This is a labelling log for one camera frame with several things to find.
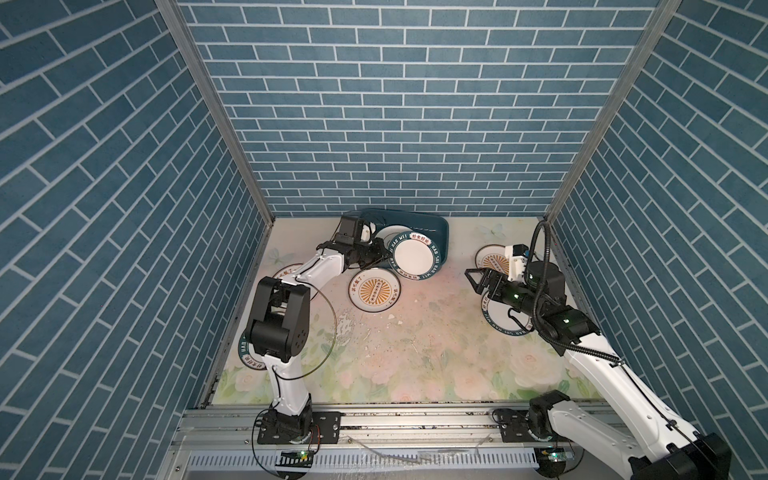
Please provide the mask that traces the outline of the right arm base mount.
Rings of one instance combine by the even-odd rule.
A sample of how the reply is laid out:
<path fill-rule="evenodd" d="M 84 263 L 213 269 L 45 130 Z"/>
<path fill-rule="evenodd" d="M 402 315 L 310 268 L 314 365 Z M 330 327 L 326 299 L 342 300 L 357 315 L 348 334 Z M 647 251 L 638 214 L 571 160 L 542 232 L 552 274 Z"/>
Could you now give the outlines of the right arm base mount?
<path fill-rule="evenodd" d="M 560 436 L 549 419 L 553 407 L 571 398 L 559 390 L 552 390 L 529 401 L 526 411 L 496 408 L 491 419 L 497 425 L 503 443 L 553 442 Z"/>

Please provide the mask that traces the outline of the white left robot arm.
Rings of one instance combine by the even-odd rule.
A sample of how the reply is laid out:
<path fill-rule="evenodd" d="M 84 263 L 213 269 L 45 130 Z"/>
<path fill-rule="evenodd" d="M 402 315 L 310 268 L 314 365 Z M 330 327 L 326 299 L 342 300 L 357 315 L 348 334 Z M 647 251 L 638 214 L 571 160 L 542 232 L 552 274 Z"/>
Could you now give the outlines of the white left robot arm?
<path fill-rule="evenodd" d="M 327 241 L 293 274 L 265 276 L 253 295 L 244 338 L 262 357 L 273 389 L 273 408 L 289 419 L 309 408 L 299 356 L 309 336 L 311 298 L 352 266 L 365 270 L 390 257 L 384 241 Z"/>

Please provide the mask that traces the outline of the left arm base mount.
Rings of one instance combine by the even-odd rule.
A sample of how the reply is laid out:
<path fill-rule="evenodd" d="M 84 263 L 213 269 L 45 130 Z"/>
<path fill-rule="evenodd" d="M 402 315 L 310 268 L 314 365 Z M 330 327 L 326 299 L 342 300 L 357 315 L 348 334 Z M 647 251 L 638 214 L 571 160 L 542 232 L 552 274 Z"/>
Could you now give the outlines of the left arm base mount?
<path fill-rule="evenodd" d="M 337 444 L 342 414 L 339 411 L 314 411 L 308 403 L 298 415 L 279 413 L 269 407 L 256 423 L 259 445 L 288 445 L 304 443 L 313 437 L 321 445 Z"/>

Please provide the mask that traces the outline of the right orange sunburst plate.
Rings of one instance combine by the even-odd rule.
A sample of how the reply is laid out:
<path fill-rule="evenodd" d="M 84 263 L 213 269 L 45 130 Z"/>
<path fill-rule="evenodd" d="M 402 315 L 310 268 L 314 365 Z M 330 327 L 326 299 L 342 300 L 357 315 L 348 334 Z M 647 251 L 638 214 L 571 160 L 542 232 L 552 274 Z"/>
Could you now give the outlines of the right orange sunburst plate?
<path fill-rule="evenodd" d="M 503 274 L 509 272 L 509 260 L 505 255 L 505 246 L 489 244 L 481 247 L 475 254 L 477 268 L 491 268 Z"/>

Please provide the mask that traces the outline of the green rim text plate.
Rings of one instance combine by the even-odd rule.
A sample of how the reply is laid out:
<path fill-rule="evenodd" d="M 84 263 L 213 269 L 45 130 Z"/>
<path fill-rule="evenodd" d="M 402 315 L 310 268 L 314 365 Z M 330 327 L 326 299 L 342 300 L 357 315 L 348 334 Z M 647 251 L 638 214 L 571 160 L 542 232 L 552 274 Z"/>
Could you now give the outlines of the green rim text plate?
<path fill-rule="evenodd" d="M 433 277 L 445 260 L 437 243 L 416 231 L 396 235 L 389 247 L 390 267 L 408 280 L 423 281 Z"/>
<path fill-rule="evenodd" d="M 496 331 L 507 336 L 524 336 L 533 332 L 530 317 L 516 312 L 511 306 L 490 299 L 488 293 L 481 297 L 481 313 Z"/>
<path fill-rule="evenodd" d="M 237 354 L 241 363 L 248 369 L 255 371 L 266 370 L 262 357 L 255 352 L 252 343 L 248 340 L 245 333 L 242 333 L 239 337 Z"/>

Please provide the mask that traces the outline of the left orange sunburst plate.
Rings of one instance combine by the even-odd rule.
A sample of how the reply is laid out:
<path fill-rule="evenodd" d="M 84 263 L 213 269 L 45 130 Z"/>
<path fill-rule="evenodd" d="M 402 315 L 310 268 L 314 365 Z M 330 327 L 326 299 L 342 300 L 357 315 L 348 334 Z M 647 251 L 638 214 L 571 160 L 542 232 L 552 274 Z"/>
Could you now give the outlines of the left orange sunburst plate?
<path fill-rule="evenodd" d="M 308 269 L 306 264 L 290 264 L 275 273 L 274 277 L 283 283 L 304 286 L 310 291 L 310 299 L 314 300 L 318 295 L 316 287 L 311 281 L 304 278 L 304 271 Z"/>

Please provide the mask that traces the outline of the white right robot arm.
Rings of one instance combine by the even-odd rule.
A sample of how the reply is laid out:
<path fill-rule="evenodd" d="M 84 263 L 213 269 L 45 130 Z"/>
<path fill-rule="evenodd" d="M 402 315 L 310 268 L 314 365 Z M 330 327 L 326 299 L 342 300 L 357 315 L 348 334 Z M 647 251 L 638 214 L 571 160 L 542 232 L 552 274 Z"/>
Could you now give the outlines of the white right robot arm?
<path fill-rule="evenodd" d="M 520 281 L 492 268 L 468 269 L 473 290 L 514 313 L 598 390 L 629 432 L 623 434 L 553 390 L 529 402 L 528 429 L 540 441 L 571 440 L 624 479 L 726 479 L 732 451 L 667 406 L 620 359 L 597 324 L 567 304 L 565 278 L 536 261 Z"/>

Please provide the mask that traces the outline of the middle orange sunburst plate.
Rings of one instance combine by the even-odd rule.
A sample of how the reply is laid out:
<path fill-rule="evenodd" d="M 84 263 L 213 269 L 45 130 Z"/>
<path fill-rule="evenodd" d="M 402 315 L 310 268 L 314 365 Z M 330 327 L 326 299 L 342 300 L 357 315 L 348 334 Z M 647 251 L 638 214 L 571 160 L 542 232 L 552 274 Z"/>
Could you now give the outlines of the middle orange sunburst plate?
<path fill-rule="evenodd" d="M 366 313 L 380 313 L 393 307 L 401 295 L 396 274 L 383 268 L 362 270 L 354 275 L 348 287 L 352 304 Z"/>

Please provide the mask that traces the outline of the orange sunburst plate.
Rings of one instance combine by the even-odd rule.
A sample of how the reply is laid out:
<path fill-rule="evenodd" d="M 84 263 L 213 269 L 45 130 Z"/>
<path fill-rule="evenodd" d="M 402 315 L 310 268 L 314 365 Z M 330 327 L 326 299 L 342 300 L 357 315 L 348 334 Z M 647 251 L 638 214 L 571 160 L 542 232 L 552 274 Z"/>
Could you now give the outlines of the orange sunburst plate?
<path fill-rule="evenodd" d="M 283 283 L 304 286 L 310 291 L 310 299 L 314 300 L 318 295 L 316 287 L 311 281 L 304 278 L 304 271 L 308 269 L 306 264 L 290 264 L 275 273 L 274 277 Z"/>
<path fill-rule="evenodd" d="M 380 313 L 393 307 L 401 295 L 396 274 L 383 268 L 362 270 L 354 275 L 348 287 L 352 304 L 366 313 Z"/>
<path fill-rule="evenodd" d="M 489 244 L 481 247 L 475 254 L 477 268 L 491 268 L 503 274 L 509 272 L 509 260 L 505 255 L 505 246 Z"/>

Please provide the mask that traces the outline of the aluminium front rail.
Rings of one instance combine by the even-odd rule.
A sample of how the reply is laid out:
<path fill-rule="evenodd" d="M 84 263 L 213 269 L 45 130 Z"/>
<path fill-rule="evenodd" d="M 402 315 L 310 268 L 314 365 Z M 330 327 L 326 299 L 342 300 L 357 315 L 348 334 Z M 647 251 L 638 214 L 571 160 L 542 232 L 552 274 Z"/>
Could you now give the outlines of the aluminium front rail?
<path fill-rule="evenodd" d="M 556 409 L 558 433 L 532 436 L 521 403 L 320 405 L 310 444 L 292 444 L 263 426 L 256 407 L 188 410 L 161 464 L 160 479 L 351 479 L 392 474 L 487 477 L 496 471 L 539 479 L 576 472 L 583 455 L 601 477 L 632 473 L 646 457 L 602 402 Z"/>

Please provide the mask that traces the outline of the teal plastic bin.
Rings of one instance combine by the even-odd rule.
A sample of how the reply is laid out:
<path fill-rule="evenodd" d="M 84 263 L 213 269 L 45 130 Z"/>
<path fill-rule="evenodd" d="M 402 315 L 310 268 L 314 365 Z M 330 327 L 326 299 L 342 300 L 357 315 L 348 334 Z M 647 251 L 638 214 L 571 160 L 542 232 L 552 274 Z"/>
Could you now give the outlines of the teal plastic bin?
<path fill-rule="evenodd" d="M 449 225 L 447 220 L 439 215 L 381 208 L 352 210 L 347 212 L 347 215 L 359 216 L 368 222 L 374 223 L 376 233 L 378 230 L 389 225 L 407 226 L 411 231 L 423 233 L 434 240 L 444 255 L 444 263 L 448 258 Z M 381 265 L 386 265 L 392 269 L 389 265 L 389 259 L 382 262 Z"/>

